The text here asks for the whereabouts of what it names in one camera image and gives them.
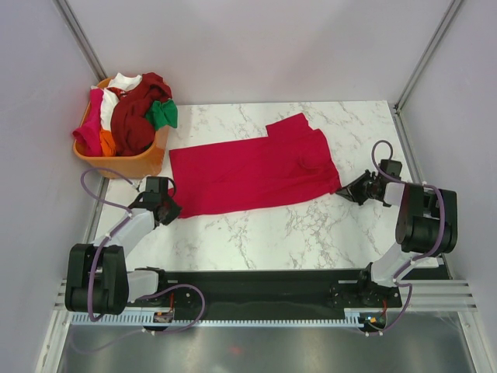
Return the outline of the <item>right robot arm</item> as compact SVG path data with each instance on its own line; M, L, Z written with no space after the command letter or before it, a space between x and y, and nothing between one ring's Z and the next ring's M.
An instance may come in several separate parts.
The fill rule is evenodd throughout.
M384 289L397 287L417 263L453 251L458 237L455 191L402 181L402 163L396 160L383 159L378 166L378 172L367 170L337 192L359 206L377 200L399 207L394 244L368 264L355 288L357 300L367 306L380 301Z

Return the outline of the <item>crimson pink t shirt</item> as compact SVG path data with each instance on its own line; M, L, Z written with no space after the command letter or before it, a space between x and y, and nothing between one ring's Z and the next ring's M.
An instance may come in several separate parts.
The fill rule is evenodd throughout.
M179 216L287 206L341 189L327 139L303 113L266 131L265 137L171 150Z

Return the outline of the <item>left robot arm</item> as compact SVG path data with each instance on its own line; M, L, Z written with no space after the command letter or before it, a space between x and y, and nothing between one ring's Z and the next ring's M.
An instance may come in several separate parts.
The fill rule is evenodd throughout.
M161 281L161 270L129 270L126 258L145 236L179 217L182 208L174 201L176 191L168 177L147 177L144 190L109 232L71 248L64 295L67 310L85 312L95 321L101 315L119 315L143 298L153 305L169 300L171 288Z

